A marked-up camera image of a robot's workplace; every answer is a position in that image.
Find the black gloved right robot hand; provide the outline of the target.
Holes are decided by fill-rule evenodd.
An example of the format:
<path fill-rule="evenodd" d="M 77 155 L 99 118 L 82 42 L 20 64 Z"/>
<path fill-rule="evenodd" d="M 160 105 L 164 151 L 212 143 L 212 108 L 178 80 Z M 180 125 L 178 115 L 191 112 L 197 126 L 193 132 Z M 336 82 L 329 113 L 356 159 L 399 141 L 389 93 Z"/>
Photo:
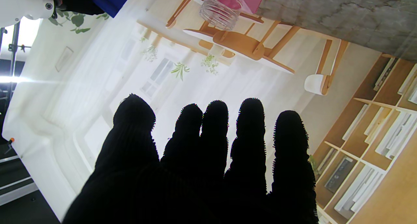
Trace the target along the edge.
<path fill-rule="evenodd" d="M 104 13 L 104 11 L 93 2 L 93 0 L 63 0 L 58 9 L 61 11 L 76 12 L 85 15 L 101 15 Z"/>

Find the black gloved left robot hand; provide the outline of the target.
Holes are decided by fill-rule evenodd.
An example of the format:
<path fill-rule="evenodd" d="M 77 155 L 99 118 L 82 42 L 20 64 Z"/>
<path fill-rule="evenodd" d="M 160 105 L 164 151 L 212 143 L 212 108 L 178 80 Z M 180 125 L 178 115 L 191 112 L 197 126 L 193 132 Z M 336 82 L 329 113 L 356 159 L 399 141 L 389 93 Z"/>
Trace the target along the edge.
<path fill-rule="evenodd" d="M 262 102 L 241 104 L 228 155 L 228 108 L 186 105 L 159 158 L 152 108 L 130 94 L 119 105 L 95 169 L 63 224 L 317 224 L 308 134 L 296 111 L 279 114 L 273 135 L 271 191 L 266 187 Z"/>

